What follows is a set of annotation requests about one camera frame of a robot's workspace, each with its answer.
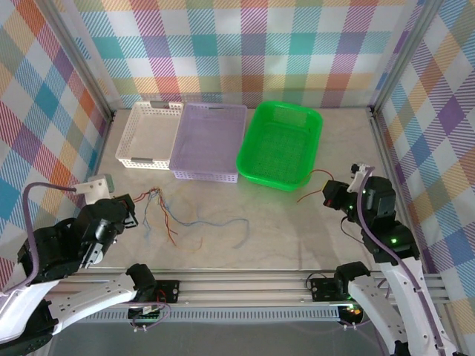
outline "marble surface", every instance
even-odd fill
[[[330,171],[336,180],[350,182],[350,166],[366,162],[377,167],[376,149],[365,109],[319,109],[324,118],[315,168]],[[129,193],[138,197],[153,186],[161,187],[171,212],[183,222],[198,219],[223,227],[179,225],[168,239],[163,213],[156,200],[147,208],[151,230],[141,223],[146,200],[137,203],[140,226],[125,231],[104,260],[96,267],[129,267],[146,263],[149,268],[265,268],[333,269],[342,263],[363,261],[372,268],[373,260],[363,245],[343,235],[343,213],[325,208],[323,194],[313,194],[297,204],[299,197],[320,189],[328,176],[314,173],[309,184],[293,192],[256,185],[239,177],[237,184],[175,179],[170,171],[125,168],[115,159],[129,111],[119,111],[111,126],[99,173],[112,174],[114,195]],[[248,122],[253,110],[248,112]],[[344,223],[347,232],[361,239],[355,224]]]

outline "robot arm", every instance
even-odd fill
[[[350,222],[362,227],[364,245],[386,277],[401,314],[381,295],[362,263],[337,268],[340,293],[365,310],[391,355],[460,355],[428,294],[414,237],[395,220],[396,193],[390,181],[371,177],[372,168],[367,165],[353,165],[352,172],[355,179],[350,185],[328,181],[324,205],[342,210]]]
[[[61,279],[100,262],[117,235],[125,228],[137,226],[132,199],[128,195],[111,199],[106,179],[76,185],[75,189],[77,194],[85,195],[87,203],[78,217],[33,233],[39,255],[38,274],[22,286],[33,271],[33,258],[26,242],[4,293],[0,294],[1,356],[32,352],[64,327],[103,308],[133,300],[137,293],[155,284],[145,265],[138,270],[133,266],[131,273],[121,275],[117,281],[79,293],[71,300],[45,301],[45,295]]]

